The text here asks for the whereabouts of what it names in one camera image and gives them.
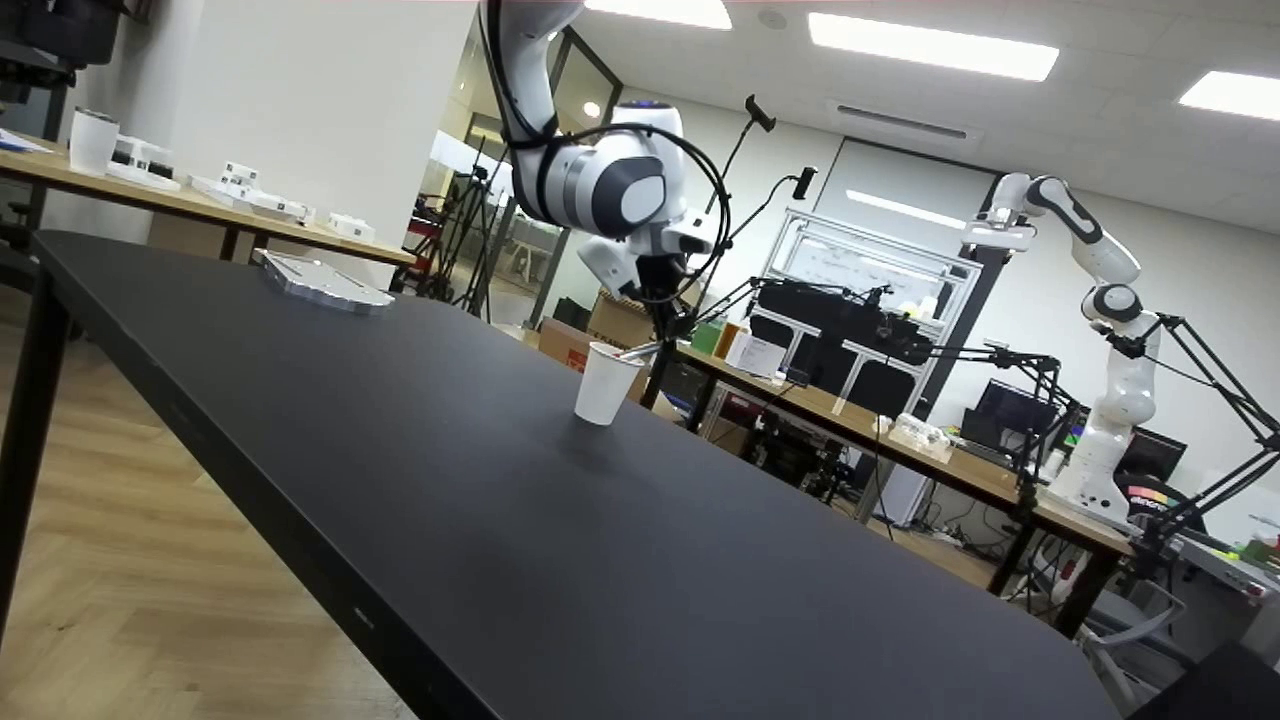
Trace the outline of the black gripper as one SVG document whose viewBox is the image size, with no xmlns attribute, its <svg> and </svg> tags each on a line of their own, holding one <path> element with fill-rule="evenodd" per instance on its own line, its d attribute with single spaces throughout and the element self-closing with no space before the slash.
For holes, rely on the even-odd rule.
<svg viewBox="0 0 1280 720">
<path fill-rule="evenodd" d="M 677 345 L 689 335 L 689 309 L 682 301 L 682 284 L 689 278 L 689 259 L 682 251 L 673 256 L 642 256 L 642 305 L 648 309 L 656 322 L 660 345 Z"/>
</svg>

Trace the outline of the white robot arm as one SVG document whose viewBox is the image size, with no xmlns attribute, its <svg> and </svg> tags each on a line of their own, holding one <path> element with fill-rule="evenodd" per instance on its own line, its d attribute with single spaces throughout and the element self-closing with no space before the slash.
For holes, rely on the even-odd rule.
<svg viewBox="0 0 1280 720">
<path fill-rule="evenodd" d="M 532 219 L 584 232 L 582 259 L 606 292 L 636 301 L 656 339 L 677 339 L 693 329 L 693 256 L 711 265 L 733 245 L 723 171 L 660 101 L 619 104 L 597 128 L 559 128 L 548 50 L 582 7 L 584 0 L 485 0 L 513 196 Z"/>
</svg>

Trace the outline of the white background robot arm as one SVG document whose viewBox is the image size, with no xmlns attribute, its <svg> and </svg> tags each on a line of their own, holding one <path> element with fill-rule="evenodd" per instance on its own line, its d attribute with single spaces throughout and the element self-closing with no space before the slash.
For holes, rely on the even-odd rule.
<svg viewBox="0 0 1280 720">
<path fill-rule="evenodd" d="M 1131 431 L 1155 415 L 1162 314 L 1145 305 L 1140 259 L 1116 238 L 1061 174 L 1005 171 L 970 238 L 1026 246 L 1035 217 L 1056 217 L 1074 237 L 1074 259 L 1088 277 L 1081 321 L 1108 345 L 1105 386 L 1088 399 L 1086 431 L 1047 493 L 1081 510 L 1124 523 L 1131 499 L 1116 466 Z"/>
</svg>

